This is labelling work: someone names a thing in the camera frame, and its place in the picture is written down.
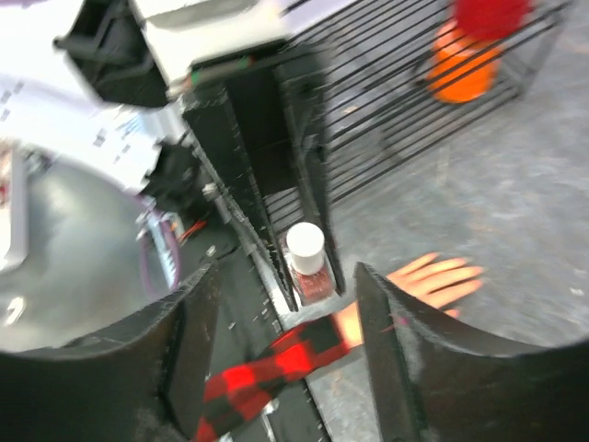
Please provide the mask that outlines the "white nail polish cap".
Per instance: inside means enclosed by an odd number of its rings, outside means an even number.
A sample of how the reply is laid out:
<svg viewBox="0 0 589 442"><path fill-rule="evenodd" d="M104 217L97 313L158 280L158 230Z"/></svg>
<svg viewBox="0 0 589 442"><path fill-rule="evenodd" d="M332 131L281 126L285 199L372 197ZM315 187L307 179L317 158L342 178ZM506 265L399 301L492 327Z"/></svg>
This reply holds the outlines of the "white nail polish cap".
<svg viewBox="0 0 589 442"><path fill-rule="evenodd" d="M309 222L294 224L286 233L286 246L292 265L303 275L318 273L323 268L324 244L322 230Z"/></svg>

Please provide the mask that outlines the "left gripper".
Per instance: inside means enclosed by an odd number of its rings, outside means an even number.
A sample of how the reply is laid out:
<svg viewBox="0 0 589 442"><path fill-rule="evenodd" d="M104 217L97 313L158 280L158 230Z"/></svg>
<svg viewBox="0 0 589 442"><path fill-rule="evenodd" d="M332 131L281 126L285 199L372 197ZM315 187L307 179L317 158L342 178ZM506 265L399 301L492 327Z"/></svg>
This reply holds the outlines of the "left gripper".
<svg viewBox="0 0 589 442"><path fill-rule="evenodd" d="M292 311L298 310L293 279L262 195L291 189L296 180L303 219L325 235L332 281L341 296L346 282L328 196L326 74L317 52L286 50L274 72L252 64L225 85L227 90L206 87L181 94L182 118L198 141L204 166L270 265Z"/></svg>

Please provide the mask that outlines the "mannequin hand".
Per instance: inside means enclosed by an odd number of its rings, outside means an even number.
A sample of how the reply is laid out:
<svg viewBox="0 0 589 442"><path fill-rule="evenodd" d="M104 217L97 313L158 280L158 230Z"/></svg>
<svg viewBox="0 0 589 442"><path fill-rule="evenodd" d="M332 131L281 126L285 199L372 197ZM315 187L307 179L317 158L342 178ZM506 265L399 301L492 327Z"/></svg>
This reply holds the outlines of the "mannequin hand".
<svg viewBox="0 0 589 442"><path fill-rule="evenodd" d="M466 258L439 261L437 253L429 253L390 273L387 279L407 294L457 318L459 311L449 306L477 291L483 273L483 267L470 265Z"/></svg>

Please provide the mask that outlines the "orange mug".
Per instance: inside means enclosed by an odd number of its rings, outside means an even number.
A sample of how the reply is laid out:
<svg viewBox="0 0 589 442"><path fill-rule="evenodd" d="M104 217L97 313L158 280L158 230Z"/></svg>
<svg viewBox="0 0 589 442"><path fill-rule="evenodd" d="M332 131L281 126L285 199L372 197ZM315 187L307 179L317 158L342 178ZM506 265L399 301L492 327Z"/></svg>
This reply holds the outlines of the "orange mug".
<svg viewBox="0 0 589 442"><path fill-rule="evenodd" d="M475 41L454 20L438 29L432 47L427 87L439 101L460 104L487 93L500 65L502 45Z"/></svg>

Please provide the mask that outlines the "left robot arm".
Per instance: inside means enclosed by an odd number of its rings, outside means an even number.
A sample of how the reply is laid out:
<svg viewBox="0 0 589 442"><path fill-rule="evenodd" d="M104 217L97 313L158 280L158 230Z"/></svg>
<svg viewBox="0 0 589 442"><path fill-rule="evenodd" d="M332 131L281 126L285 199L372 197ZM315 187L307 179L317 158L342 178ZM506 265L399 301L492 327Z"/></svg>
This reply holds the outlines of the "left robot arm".
<svg viewBox="0 0 589 442"><path fill-rule="evenodd" d="M326 77L275 1L5 1L1 133L190 222L217 204L298 310L303 267L266 199L298 193L345 282L329 225Z"/></svg>

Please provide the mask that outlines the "red cup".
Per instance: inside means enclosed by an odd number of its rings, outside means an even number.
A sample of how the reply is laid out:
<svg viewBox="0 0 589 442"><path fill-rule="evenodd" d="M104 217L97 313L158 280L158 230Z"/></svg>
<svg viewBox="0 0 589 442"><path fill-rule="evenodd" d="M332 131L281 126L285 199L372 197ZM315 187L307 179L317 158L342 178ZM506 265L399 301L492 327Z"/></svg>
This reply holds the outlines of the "red cup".
<svg viewBox="0 0 589 442"><path fill-rule="evenodd" d="M477 41L497 41L519 30L532 9L530 0L456 0L457 27Z"/></svg>

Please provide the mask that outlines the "red plaid sleeve forearm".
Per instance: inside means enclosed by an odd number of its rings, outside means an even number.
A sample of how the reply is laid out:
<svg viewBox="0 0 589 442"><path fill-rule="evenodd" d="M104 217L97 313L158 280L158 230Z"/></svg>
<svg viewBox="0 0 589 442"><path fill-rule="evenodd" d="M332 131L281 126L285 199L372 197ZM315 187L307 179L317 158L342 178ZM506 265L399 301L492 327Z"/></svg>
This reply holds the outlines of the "red plaid sleeve forearm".
<svg viewBox="0 0 589 442"><path fill-rule="evenodd" d="M216 441L256 418L286 387L350 352L333 315L282 333L254 360L206 381L194 440Z"/></svg>

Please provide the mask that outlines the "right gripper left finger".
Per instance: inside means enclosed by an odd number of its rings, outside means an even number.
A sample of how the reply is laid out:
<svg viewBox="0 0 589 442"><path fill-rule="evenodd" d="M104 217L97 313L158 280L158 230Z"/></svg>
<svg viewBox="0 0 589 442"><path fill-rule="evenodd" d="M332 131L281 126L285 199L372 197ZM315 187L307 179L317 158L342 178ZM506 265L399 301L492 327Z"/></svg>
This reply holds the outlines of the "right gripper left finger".
<svg viewBox="0 0 589 442"><path fill-rule="evenodd" d="M190 440L218 307L219 273L207 265L175 293L66 347L3 353L2 440Z"/></svg>

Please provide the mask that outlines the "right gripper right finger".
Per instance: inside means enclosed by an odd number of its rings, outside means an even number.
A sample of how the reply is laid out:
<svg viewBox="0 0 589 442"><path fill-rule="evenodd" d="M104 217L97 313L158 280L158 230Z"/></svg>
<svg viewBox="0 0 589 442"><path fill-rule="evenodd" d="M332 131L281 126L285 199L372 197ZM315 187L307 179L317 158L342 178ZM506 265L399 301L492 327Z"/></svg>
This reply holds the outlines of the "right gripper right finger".
<svg viewBox="0 0 589 442"><path fill-rule="evenodd" d="M587 341L513 341L426 305L365 263L354 277L383 440L587 439Z"/></svg>

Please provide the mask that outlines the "glitter nail polish bottle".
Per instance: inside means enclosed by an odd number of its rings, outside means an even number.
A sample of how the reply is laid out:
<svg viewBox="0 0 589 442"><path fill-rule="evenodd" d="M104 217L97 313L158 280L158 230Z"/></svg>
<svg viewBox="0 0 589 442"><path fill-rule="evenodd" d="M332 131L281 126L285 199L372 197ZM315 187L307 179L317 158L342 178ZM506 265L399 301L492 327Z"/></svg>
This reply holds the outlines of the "glitter nail polish bottle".
<svg viewBox="0 0 589 442"><path fill-rule="evenodd" d="M318 226L309 222L290 226L283 237L283 251L302 306L310 306L334 294L325 236Z"/></svg>

